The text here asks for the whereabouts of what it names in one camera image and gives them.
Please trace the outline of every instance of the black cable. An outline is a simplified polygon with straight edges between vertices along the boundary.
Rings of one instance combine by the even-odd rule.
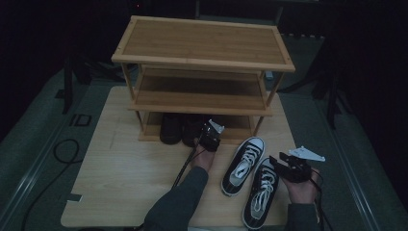
[[[75,143],[76,145],[76,149],[75,149],[75,153],[73,155],[73,157],[70,159],[70,161],[64,161],[61,158],[58,157],[57,155],[57,148],[68,141],[72,141]],[[77,164],[77,163],[81,163],[83,160],[79,160],[79,161],[75,161],[75,159],[78,157],[78,153],[79,153],[79,143],[74,140],[74,139],[66,139],[63,141],[58,142],[57,144],[55,144],[54,149],[53,149],[53,154],[54,157],[57,159],[57,161],[59,161],[60,163],[66,164],[66,166],[64,167],[64,169],[50,182],[48,183],[48,185],[39,193],[39,195],[36,197],[36,199],[30,204],[28,210],[26,211],[22,224],[21,224],[21,231],[25,230],[25,227],[27,225],[27,220],[28,217],[30,215],[31,210],[34,208],[34,206],[36,205],[36,203],[39,201],[39,199],[44,195],[44,193],[48,190],[48,188],[50,188],[57,180],[58,178],[60,178],[61,175],[63,175],[63,173],[73,164]]]
[[[206,150],[206,149],[204,149],[204,150],[198,152],[195,156],[193,156],[193,157],[191,158],[190,162],[191,162],[192,160],[194,160],[198,155],[200,155],[201,153],[203,153],[205,150]]]
[[[180,172],[179,172],[179,174],[177,175],[176,180],[174,181],[173,186],[171,187],[172,189],[174,189],[174,188],[178,185],[178,183],[179,183],[181,177],[183,176],[184,171],[186,170],[186,168],[187,168],[187,166],[189,165],[189,163],[191,162],[191,160],[194,159],[196,156],[198,156],[199,154],[202,153],[202,152],[200,152],[200,153],[198,153],[195,157],[193,156],[194,153],[195,153],[195,151],[197,150],[198,144],[200,143],[201,137],[202,137],[202,134],[201,134],[200,137],[198,138],[198,141],[197,141],[197,143],[195,144],[195,147],[192,149],[192,151],[191,151],[189,157],[187,158],[186,162],[184,162],[183,167],[180,169]]]
[[[321,230],[321,231],[324,231],[324,222],[326,222],[327,225],[329,226],[329,229],[330,229],[331,231],[333,231],[333,227],[332,227],[330,221],[328,220],[328,218],[327,218],[326,214],[324,213],[323,208],[322,208],[322,206],[321,206],[321,200],[322,200],[322,198],[323,198],[323,190],[321,189],[321,185],[323,184],[323,177],[322,177],[317,171],[315,171],[315,170],[313,170],[313,169],[312,169],[312,171],[313,171],[314,173],[316,173],[316,174],[319,176],[319,178],[321,179],[321,184],[320,184],[320,186],[319,186],[318,183],[316,183],[312,178],[309,179],[310,182],[312,182],[312,184],[316,187],[316,189],[318,190],[318,193],[319,193],[318,199],[316,199],[315,202],[316,202],[316,204],[317,204],[317,209],[318,209],[318,213],[319,213],[319,225],[320,225],[320,230]]]

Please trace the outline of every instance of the wooden platform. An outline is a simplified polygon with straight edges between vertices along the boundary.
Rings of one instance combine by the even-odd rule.
[[[67,227],[138,226],[151,206],[170,188],[191,149],[181,142],[138,141],[140,125],[135,112],[128,111],[129,91],[112,88],[99,118],[86,158],[72,193],[79,202],[67,201],[61,219]],[[291,130],[278,95],[272,101],[274,116],[265,117],[259,137],[266,143],[266,156],[295,148]],[[220,189],[237,144],[218,149],[191,226],[242,226],[242,209],[252,177],[242,191],[227,197]],[[284,224],[289,203],[283,183],[270,208],[266,225]]]
[[[294,71],[276,26],[163,17],[132,16],[112,60]]]

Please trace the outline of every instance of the black sneaker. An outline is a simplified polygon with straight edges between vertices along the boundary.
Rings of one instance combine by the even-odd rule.
[[[274,166],[265,158],[255,168],[251,194],[242,212],[242,221],[249,230],[262,227],[279,184]]]
[[[160,141],[165,144],[176,144],[181,140],[182,134],[181,115],[175,113],[164,113],[160,128]]]
[[[221,189],[225,195],[238,194],[249,172],[258,164],[264,152],[264,141],[257,137],[247,139],[238,147],[221,182]]]

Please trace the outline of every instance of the wooden shoe rack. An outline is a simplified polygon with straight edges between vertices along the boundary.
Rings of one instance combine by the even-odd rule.
[[[241,143],[273,115],[273,95],[294,72],[275,26],[175,18],[132,16],[112,60],[121,63],[140,141],[159,141],[162,113],[184,113],[213,115],[226,128],[222,142]],[[135,85],[127,64],[139,66]],[[275,75],[268,92],[266,71]]]

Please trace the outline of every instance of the white shoelace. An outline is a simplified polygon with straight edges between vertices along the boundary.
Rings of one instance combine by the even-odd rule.
[[[256,212],[261,211],[261,209],[263,211],[266,209],[270,194],[274,190],[272,184],[275,182],[275,180],[276,173],[267,167],[264,168],[264,172],[262,172],[261,189],[254,197],[254,210]]]
[[[236,168],[235,176],[238,178],[243,178],[251,170],[251,167],[255,165],[257,155],[259,154],[256,150],[250,147],[246,147],[245,153],[243,153],[242,156],[242,160]]]

